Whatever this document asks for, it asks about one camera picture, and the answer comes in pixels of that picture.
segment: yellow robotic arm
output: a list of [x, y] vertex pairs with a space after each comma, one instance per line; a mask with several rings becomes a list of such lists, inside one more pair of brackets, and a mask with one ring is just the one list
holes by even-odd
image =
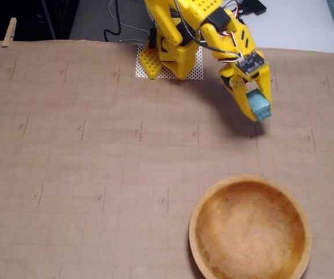
[[[200, 35], [213, 56], [226, 63], [220, 70], [226, 89], [241, 111], [258, 121], [271, 115], [270, 69], [246, 25], [222, 0], [145, 0], [157, 23], [156, 48], [148, 43], [140, 54], [140, 63], [150, 78], [156, 78], [161, 66], [183, 80], [196, 64]], [[178, 12], [172, 17], [171, 9]], [[247, 92], [246, 83], [255, 81], [257, 90]]]

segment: black object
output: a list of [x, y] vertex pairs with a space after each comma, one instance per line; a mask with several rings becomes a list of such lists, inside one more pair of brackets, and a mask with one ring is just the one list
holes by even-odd
[[79, 0], [1, 0], [0, 40], [10, 18], [17, 18], [15, 41], [66, 40]]
[[210, 23], [216, 28], [217, 32], [222, 32], [226, 29], [227, 24], [231, 21], [230, 17], [227, 15], [222, 7], [216, 9], [211, 13], [203, 23]]
[[120, 24], [120, 16], [119, 16], [119, 4], [118, 4], [118, 0], [115, 0], [115, 12], [116, 12], [116, 21], [118, 22], [118, 31], [117, 32], [113, 32], [111, 30], [105, 29], [103, 31], [103, 36], [105, 37], [105, 41], [108, 42], [109, 40], [107, 39], [107, 35], [106, 33], [109, 32], [110, 34], [113, 34], [115, 36], [119, 36], [121, 33], [121, 24]]
[[260, 15], [266, 12], [266, 7], [259, 0], [244, 0], [240, 5], [240, 10], [239, 16], [249, 15], [250, 13]]
[[[186, 22], [186, 26], [187, 26], [187, 28], [188, 28], [188, 30], [190, 31], [191, 34], [195, 34], [194, 28], [192, 28], [187, 22]], [[178, 32], [180, 32], [181, 35], [182, 35], [182, 42], [180, 43], [180, 45], [182, 45], [184, 47], [189, 42], [191, 42], [192, 38], [190, 37], [188, 31], [186, 30], [186, 28], [184, 27], [184, 24], [182, 22], [178, 23], [176, 28], [177, 28]]]
[[150, 44], [149, 44], [149, 49], [156, 49], [156, 27], [154, 26], [150, 29]]
[[244, 72], [244, 74], [249, 75], [264, 64], [266, 64], [266, 60], [257, 52], [252, 52], [250, 55], [245, 56], [244, 60], [238, 62], [236, 65], [242, 72]]

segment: brown paper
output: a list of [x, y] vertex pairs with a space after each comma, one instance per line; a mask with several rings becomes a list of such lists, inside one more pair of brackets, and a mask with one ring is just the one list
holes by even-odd
[[188, 226], [208, 187], [281, 182], [313, 231], [304, 278], [334, 279], [334, 54], [265, 49], [254, 123], [204, 53], [203, 81], [135, 78], [137, 47], [0, 42], [0, 279], [202, 278]]

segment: bowl rim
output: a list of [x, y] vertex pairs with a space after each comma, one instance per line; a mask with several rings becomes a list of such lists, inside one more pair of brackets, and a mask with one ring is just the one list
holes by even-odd
[[270, 180], [269, 178], [265, 178], [262, 176], [254, 176], [254, 175], [240, 175], [240, 176], [233, 176], [229, 178], [225, 178], [218, 183], [214, 184], [212, 187], [210, 187], [198, 200], [197, 204], [195, 205], [195, 208], [193, 210], [193, 213], [191, 215], [190, 219], [190, 226], [189, 226], [189, 243], [191, 252], [193, 255], [193, 258], [202, 274], [207, 279], [218, 279], [211, 271], [210, 269], [205, 265], [204, 260], [199, 253], [199, 249], [197, 247], [197, 241], [196, 241], [196, 221], [199, 217], [200, 211], [202, 210], [202, 206], [205, 204], [205, 202], [214, 195], [217, 191], [220, 189], [223, 189], [229, 185], [237, 184], [237, 183], [243, 183], [243, 182], [254, 182], [254, 183], [262, 183], [265, 185], [268, 185], [269, 187], [281, 192], [290, 200], [290, 202], [293, 204], [293, 206], [296, 208], [298, 214], [300, 215], [301, 222], [303, 224], [304, 230], [305, 230], [305, 250], [302, 255], [301, 261], [298, 264], [298, 266], [295, 268], [292, 275], [288, 278], [284, 279], [300, 279], [301, 276], [306, 271], [306, 268], [308, 266], [308, 263], [310, 261], [311, 257], [311, 246], [312, 246], [312, 239], [311, 239], [311, 229], [310, 229], [310, 223], [309, 220], [305, 214], [305, 211], [303, 210], [302, 206], [299, 204], [299, 202], [294, 198], [293, 194], [285, 188], [283, 185], [280, 185], [279, 183]]

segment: wooden bowl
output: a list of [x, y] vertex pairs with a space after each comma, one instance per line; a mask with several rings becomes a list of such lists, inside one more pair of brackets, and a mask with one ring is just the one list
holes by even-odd
[[192, 213], [189, 239], [207, 279], [299, 279], [311, 254], [302, 207], [283, 186], [257, 176], [208, 189]]

